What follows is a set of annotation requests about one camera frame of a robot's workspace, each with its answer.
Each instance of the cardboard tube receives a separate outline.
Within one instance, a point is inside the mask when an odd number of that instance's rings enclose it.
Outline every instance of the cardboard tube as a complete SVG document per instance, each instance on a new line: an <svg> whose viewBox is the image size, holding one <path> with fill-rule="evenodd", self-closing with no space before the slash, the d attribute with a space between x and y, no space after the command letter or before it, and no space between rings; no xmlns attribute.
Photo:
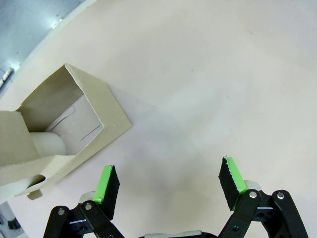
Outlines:
<svg viewBox="0 0 317 238"><path fill-rule="evenodd" d="M52 132L31 132L31 138L42 158L52 155L66 155L63 140Z"/></svg>

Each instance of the green tape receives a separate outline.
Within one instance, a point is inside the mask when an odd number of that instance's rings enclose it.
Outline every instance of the green tape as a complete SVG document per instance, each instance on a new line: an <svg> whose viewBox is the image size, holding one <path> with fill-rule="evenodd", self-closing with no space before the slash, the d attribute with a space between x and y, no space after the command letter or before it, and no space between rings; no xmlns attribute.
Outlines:
<svg viewBox="0 0 317 238"><path fill-rule="evenodd" d="M112 166L105 166L103 173L101 174L97 189L94 195L94 202L97 204L101 204L106 195L106 190L109 182L109 178L111 175Z"/></svg>
<svg viewBox="0 0 317 238"><path fill-rule="evenodd" d="M233 181L237 187L238 192L244 193L245 191L248 190L248 187L246 186L245 182L243 181L243 178L236 166L236 164L233 161L232 157L226 157L225 158L227 160L227 165L229 167L229 171L231 173L231 176L233 178Z"/></svg>

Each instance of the screw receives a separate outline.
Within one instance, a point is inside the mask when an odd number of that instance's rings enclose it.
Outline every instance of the screw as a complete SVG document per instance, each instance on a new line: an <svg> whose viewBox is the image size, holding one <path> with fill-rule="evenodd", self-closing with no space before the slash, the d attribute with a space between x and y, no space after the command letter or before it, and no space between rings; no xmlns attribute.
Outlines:
<svg viewBox="0 0 317 238"><path fill-rule="evenodd" d="M86 206L85 206L85 209L86 210L90 210L92 208L92 205L90 203L87 203Z"/></svg>
<svg viewBox="0 0 317 238"><path fill-rule="evenodd" d="M58 214L61 216L61 215L63 215L65 213L65 211L62 209L62 208L60 208L59 210L58 210Z"/></svg>
<svg viewBox="0 0 317 238"><path fill-rule="evenodd" d="M252 192L249 193L249 196L251 198L256 198L257 197L257 193L252 191Z"/></svg>
<svg viewBox="0 0 317 238"><path fill-rule="evenodd" d="M279 193L277 194L277 198L282 200L282 199L284 198L284 194L281 193L281 192L279 192Z"/></svg>
<svg viewBox="0 0 317 238"><path fill-rule="evenodd" d="M238 226L233 226L232 230L233 230L234 232L237 232L237 231L239 230L239 227L238 227Z"/></svg>

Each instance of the black plastic part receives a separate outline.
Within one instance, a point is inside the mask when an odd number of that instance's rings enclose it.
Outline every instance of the black plastic part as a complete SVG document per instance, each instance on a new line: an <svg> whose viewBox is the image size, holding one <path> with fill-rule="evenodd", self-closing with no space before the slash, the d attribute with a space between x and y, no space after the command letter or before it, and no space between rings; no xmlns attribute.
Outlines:
<svg viewBox="0 0 317 238"><path fill-rule="evenodd" d="M277 215L276 209L274 209L274 203L270 195L265 194L262 190L259 193L261 194L261 200L252 221L267 222Z"/></svg>
<svg viewBox="0 0 317 238"><path fill-rule="evenodd" d="M69 209L65 206L54 207L51 211L48 224L45 229L44 238L66 238L65 229L67 228Z"/></svg>
<svg viewBox="0 0 317 238"><path fill-rule="evenodd" d="M218 177L229 209L232 211L234 205L239 199L240 192L237 190L236 184L234 183L229 166L227 164L227 160L225 158L222 158L221 169Z"/></svg>
<svg viewBox="0 0 317 238"><path fill-rule="evenodd" d="M250 192L255 192L256 197L249 196ZM241 197L235 212L219 234L219 238L243 238L257 210L261 200L261 194L254 189L249 189Z"/></svg>
<svg viewBox="0 0 317 238"><path fill-rule="evenodd" d="M82 237L84 234L93 232L84 214L81 212L80 206L81 204L78 204L74 209L69 211L68 225L65 229L68 237Z"/></svg>
<svg viewBox="0 0 317 238"><path fill-rule="evenodd" d="M94 201L84 202L80 210L97 238L124 238Z"/></svg>
<svg viewBox="0 0 317 238"><path fill-rule="evenodd" d="M278 194L282 194L283 198L278 198ZM301 216L289 192L278 190L272 194L271 198L278 214L273 219L262 223L268 236L270 238L308 238Z"/></svg>
<svg viewBox="0 0 317 238"><path fill-rule="evenodd" d="M109 177L108 185L105 191L104 199L100 204L104 214L110 219L113 219L115 203L118 196L120 182L115 171L114 165L112 166L111 174Z"/></svg>
<svg viewBox="0 0 317 238"><path fill-rule="evenodd" d="M11 221L8 221L8 227L10 230L17 230L21 228L20 223L18 222L18 220L16 218L14 218Z"/></svg>

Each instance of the cardboard box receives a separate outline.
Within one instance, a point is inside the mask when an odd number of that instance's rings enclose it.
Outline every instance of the cardboard box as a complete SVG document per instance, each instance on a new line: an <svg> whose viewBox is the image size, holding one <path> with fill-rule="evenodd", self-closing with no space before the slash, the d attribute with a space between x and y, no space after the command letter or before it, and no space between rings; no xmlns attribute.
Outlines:
<svg viewBox="0 0 317 238"><path fill-rule="evenodd" d="M0 121L0 201L59 181L132 126L103 81L69 64ZM40 156L30 132L48 131L67 155Z"/></svg>

